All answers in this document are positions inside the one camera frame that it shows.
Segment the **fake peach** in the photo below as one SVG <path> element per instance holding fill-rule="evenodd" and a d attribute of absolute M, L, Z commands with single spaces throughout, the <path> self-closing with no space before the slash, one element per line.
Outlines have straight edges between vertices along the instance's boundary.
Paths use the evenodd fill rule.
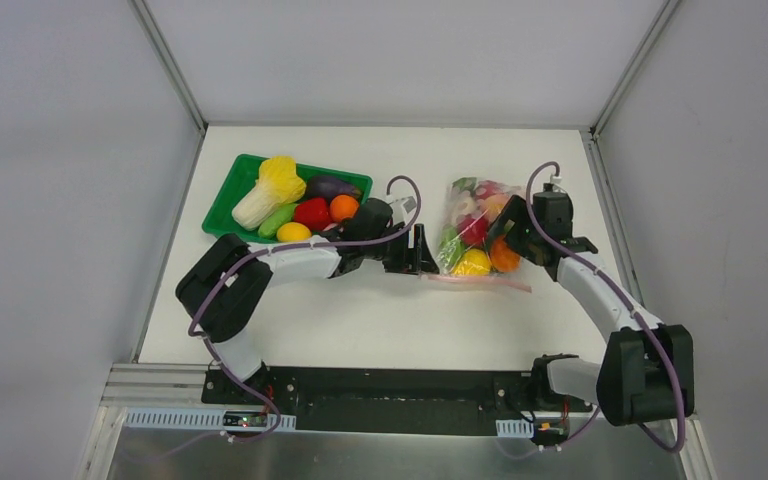
<path fill-rule="evenodd" d="M 488 223 L 493 223 L 510 199 L 510 195 L 499 193 L 478 201 L 479 207 Z"/>

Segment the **clear zip top bag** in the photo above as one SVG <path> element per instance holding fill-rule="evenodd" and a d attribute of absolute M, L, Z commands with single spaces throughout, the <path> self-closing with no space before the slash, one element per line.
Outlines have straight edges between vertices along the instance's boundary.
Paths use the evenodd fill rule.
<path fill-rule="evenodd" d="M 509 200 L 522 190 L 479 177 L 453 181 L 447 194 L 435 254 L 438 273 L 423 279 L 466 288 L 506 288 L 530 293 L 532 287 L 516 277 L 521 257 L 505 243 L 511 225 L 500 234 L 490 232 Z"/>

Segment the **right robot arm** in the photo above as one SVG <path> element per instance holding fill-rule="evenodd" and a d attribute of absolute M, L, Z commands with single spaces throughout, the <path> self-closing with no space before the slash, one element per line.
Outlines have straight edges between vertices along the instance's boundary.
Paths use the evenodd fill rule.
<path fill-rule="evenodd" d="M 527 384 L 543 410 L 572 396 L 601 408 L 614 426 L 679 420 L 694 411 L 693 339 L 682 325 L 648 312 L 607 272 L 598 248 L 573 233 L 573 205 L 562 192 L 514 195 L 488 237 L 543 268 L 582 307 L 606 342 L 594 363 L 572 354 L 538 358 Z"/>

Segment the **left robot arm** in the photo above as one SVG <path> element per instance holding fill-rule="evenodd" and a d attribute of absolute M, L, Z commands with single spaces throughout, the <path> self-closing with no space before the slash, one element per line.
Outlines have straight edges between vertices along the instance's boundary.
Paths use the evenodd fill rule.
<path fill-rule="evenodd" d="M 264 394 L 259 372 L 265 364 L 247 326 L 268 288 L 338 278 L 366 260 L 388 273 L 438 273 L 419 211 L 413 197 L 371 199 L 353 217 L 306 240 L 259 249 L 236 234 L 216 240 L 179 281 L 175 296 L 191 318 L 189 335 L 205 343 L 228 378 L 229 394 L 246 405 Z"/>

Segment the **fake orange in tray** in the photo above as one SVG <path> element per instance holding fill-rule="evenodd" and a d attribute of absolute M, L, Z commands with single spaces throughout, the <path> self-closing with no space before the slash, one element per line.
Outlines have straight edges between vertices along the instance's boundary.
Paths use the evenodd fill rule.
<path fill-rule="evenodd" d="M 334 223 L 353 218 L 360 207 L 359 201 L 350 195 L 337 195 L 329 204 L 329 215 Z"/>

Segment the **fake red bell pepper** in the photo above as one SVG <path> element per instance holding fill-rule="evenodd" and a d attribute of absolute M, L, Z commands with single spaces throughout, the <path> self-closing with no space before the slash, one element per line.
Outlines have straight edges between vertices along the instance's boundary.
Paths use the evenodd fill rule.
<path fill-rule="evenodd" d="M 312 232 L 325 230 L 332 224 L 327 201 L 314 197 L 298 204 L 294 210 L 293 221 L 306 226 Z"/>

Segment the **fake purple eggplant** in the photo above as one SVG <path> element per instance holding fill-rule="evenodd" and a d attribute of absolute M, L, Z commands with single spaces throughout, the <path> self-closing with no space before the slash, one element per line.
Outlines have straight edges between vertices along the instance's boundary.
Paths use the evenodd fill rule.
<path fill-rule="evenodd" d="M 322 198 L 327 202 L 331 202 L 340 195 L 360 200 L 363 196 L 363 191 L 359 187 L 333 175 L 318 174 L 306 181 L 304 197 L 307 199 Z"/>

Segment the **fake yellow lemon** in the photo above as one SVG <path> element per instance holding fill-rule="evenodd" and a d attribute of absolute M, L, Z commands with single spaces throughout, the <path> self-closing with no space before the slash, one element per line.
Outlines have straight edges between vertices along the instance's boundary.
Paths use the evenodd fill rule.
<path fill-rule="evenodd" d="M 288 222 L 276 231 L 275 238 L 281 243 L 302 242 L 312 237 L 312 231 L 304 224 Z"/>

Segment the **fake green cucumber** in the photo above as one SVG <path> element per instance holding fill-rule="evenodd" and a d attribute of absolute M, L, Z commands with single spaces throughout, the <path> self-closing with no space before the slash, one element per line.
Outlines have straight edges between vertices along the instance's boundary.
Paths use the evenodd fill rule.
<path fill-rule="evenodd" d="M 259 225 L 257 230 L 258 236 L 263 239 L 275 238 L 278 230 L 293 220 L 296 208 L 296 203 L 289 203 L 278 207 Z"/>

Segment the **fake napa cabbage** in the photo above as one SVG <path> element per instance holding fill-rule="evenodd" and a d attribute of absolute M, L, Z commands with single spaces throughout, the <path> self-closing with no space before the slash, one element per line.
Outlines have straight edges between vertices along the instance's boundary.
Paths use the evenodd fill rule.
<path fill-rule="evenodd" d="M 268 158 L 258 168 L 255 185 L 231 210 L 232 219 L 242 228 L 254 230 L 279 207 L 301 199 L 305 191 L 306 183 L 292 157 Z"/>

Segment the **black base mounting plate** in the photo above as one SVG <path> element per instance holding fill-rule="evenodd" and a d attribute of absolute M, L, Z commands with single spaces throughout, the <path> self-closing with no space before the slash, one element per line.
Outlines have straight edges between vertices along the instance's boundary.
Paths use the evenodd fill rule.
<path fill-rule="evenodd" d="M 544 374 L 261 367 L 245 387 L 219 368 L 207 371 L 205 404 L 257 405 L 266 396 L 299 430 L 375 434 L 491 436 L 503 422 L 547 424 L 562 438 L 573 413 L 591 405 L 553 393 Z"/>

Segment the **green plastic tray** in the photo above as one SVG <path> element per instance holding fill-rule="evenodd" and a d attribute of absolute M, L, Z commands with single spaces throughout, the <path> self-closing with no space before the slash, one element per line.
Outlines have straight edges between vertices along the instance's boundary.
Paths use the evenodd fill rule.
<path fill-rule="evenodd" d="M 246 230 L 233 220 L 231 212 L 236 204 L 255 186 L 259 177 L 259 167 L 266 157 L 240 154 L 234 160 L 222 186 L 219 188 L 213 204 L 202 222 L 202 230 L 215 237 L 235 233 L 249 243 L 274 243 L 274 239 L 262 239 L 257 230 Z M 296 164 L 297 175 L 307 182 L 315 175 L 330 175 L 343 180 L 361 192 L 359 201 L 365 202 L 372 193 L 373 179 L 365 174 L 325 168 L 303 163 Z"/>

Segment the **aluminium frame rail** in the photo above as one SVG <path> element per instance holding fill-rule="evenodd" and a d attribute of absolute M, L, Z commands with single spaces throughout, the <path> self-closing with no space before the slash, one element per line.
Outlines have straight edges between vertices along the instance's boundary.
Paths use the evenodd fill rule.
<path fill-rule="evenodd" d="M 149 2 L 146 0 L 129 0 L 128 4 L 144 31 L 149 45 L 160 62 L 172 89 L 182 103 L 196 130 L 204 137 L 208 128 L 208 121 L 198 105 L 196 97 L 163 34 Z"/>

